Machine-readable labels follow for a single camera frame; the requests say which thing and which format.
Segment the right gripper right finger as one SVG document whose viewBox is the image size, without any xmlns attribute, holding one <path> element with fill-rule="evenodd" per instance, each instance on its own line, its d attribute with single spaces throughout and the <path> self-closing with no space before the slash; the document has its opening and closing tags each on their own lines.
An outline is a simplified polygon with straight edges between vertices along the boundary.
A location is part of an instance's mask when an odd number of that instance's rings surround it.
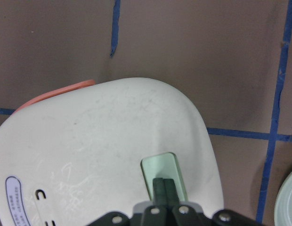
<svg viewBox="0 0 292 226">
<path fill-rule="evenodd" d="M 173 179 L 163 179 L 169 226 L 206 226 L 207 218 L 202 207 L 195 202 L 180 201 Z"/>
</svg>

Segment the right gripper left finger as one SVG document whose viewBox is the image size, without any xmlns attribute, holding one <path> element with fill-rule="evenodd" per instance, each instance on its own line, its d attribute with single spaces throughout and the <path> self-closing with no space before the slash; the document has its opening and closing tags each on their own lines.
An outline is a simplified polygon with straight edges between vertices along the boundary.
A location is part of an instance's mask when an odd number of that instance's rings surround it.
<svg viewBox="0 0 292 226">
<path fill-rule="evenodd" d="M 141 226 L 165 226 L 167 223 L 167 195 L 163 178 L 153 179 L 153 202 L 141 217 Z"/>
</svg>

